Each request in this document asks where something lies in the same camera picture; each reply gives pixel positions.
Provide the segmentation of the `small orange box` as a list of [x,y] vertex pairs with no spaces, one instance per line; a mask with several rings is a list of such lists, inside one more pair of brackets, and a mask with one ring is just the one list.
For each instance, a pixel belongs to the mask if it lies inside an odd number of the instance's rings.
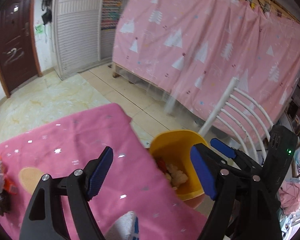
[[6,167],[3,163],[3,161],[2,161],[2,165],[3,165],[4,180],[5,180],[4,190],[8,191],[9,194],[17,194],[17,187],[16,187],[15,183],[12,180],[10,180],[10,178],[6,174]]

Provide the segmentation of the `black plastic bag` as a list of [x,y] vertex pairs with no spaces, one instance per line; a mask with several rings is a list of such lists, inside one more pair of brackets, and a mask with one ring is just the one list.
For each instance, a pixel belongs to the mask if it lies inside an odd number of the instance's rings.
[[11,200],[8,191],[3,190],[0,193],[0,216],[4,216],[5,213],[11,211]]

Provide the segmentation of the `red wrapper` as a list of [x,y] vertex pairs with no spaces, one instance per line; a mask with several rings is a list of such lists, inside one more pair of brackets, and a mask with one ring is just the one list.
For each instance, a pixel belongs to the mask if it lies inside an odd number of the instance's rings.
[[156,165],[157,165],[158,169],[161,172],[163,172],[164,174],[166,174],[167,173],[167,166],[166,166],[165,161],[162,158],[155,158],[155,162],[156,162]]

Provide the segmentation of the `yellow plastic trash bin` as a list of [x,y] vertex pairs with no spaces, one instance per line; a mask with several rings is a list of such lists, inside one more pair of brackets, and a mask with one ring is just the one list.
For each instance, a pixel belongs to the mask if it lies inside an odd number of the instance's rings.
[[173,167],[188,177],[184,183],[173,186],[181,200],[190,200],[204,194],[190,159],[191,147],[200,143],[208,146],[201,135],[186,129],[161,133],[151,142],[149,152],[154,159],[162,158],[166,166]]

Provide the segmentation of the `pink star tablecloth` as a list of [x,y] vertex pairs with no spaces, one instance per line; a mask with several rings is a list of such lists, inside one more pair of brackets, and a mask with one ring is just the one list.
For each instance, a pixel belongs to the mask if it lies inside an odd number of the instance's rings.
[[197,239],[206,218],[173,191],[115,103],[0,144],[0,197],[10,239]]

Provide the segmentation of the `white knitted glove cuff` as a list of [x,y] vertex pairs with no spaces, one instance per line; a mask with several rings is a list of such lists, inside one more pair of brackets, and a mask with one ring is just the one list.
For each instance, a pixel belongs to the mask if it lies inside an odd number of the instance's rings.
[[105,235],[106,240],[140,239],[139,220],[134,211],[129,211],[118,218]]

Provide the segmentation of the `beige oval bristle brush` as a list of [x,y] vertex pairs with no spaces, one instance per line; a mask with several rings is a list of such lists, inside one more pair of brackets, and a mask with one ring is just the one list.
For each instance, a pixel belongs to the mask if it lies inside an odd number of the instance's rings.
[[18,173],[19,183],[29,194],[33,194],[44,172],[36,167],[25,167]]

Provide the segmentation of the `white slatted wardrobe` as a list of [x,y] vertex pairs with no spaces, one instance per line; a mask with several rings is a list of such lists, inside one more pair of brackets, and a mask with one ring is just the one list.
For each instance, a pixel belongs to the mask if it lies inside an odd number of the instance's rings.
[[[121,14],[127,3],[122,0]],[[103,0],[53,0],[56,72],[62,80],[112,62],[116,29],[101,30],[102,4]]]

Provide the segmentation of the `pink tree-print bed curtain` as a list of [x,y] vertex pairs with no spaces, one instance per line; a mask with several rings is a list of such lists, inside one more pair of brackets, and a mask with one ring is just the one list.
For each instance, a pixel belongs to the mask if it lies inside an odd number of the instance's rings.
[[129,0],[113,60],[203,120],[236,77],[270,126],[300,76],[300,24],[240,0]]

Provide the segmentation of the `dark brown wooden door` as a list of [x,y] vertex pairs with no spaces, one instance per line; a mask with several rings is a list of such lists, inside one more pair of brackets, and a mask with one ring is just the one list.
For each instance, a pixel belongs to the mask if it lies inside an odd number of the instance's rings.
[[42,76],[33,16],[34,0],[7,0],[0,11],[0,82],[8,98],[29,79]]

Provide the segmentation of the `black bags hanging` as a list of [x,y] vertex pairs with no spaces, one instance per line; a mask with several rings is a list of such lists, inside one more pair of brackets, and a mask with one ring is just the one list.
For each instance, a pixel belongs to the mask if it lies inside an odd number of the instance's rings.
[[47,25],[52,22],[52,0],[42,0],[42,20],[43,25]]

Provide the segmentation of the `wooden bed frame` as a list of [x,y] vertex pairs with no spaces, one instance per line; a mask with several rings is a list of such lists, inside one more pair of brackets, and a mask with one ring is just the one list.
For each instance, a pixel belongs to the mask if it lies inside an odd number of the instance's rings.
[[151,96],[153,99],[157,101],[166,102],[170,95],[165,92],[163,89],[159,88],[155,84],[147,81],[132,72],[129,72],[122,66],[118,65],[115,62],[112,62],[111,68],[113,70],[112,76],[113,78],[122,77],[126,79],[130,84],[137,86],[138,88],[143,89],[147,95]]

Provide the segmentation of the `colourful wall chart poster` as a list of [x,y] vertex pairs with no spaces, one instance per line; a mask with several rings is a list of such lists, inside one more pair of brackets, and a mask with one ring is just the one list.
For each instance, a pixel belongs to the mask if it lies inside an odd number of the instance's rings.
[[116,29],[121,15],[122,0],[103,0],[101,30]]

